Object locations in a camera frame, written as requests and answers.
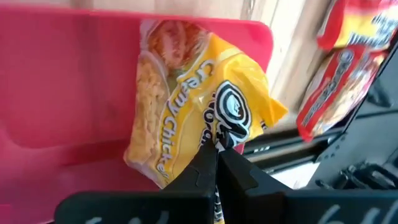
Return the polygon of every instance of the pink plastic divider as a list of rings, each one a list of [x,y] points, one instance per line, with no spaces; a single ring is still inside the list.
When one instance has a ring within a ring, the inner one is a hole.
[[[51,219],[81,190],[156,190],[121,155],[134,121],[141,19],[197,22],[266,70],[272,36],[251,21],[0,6],[0,204]]]

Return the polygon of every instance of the black and white logo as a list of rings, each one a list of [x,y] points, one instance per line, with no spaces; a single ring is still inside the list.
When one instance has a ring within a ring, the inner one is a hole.
[[[225,148],[234,147],[249,137],[251,112],[241,90],[224,81],[216,92],[217,139]]]

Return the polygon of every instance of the instant noodle package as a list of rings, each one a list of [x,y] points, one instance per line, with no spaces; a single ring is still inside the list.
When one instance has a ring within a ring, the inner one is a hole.
[[[319,47],[388,48],[398,26],[397,0],[332,0],[318,33]]]
[[[309,84],[297,116],[306,141],[342,120],[368,92],[384,54],[352,45],[333,52]]]
[[[261,67],[196,24],[141,24],[136,115],[127,164],[159,187],[207,141],[225,149],[272,127],[287,110],[269,97]]]

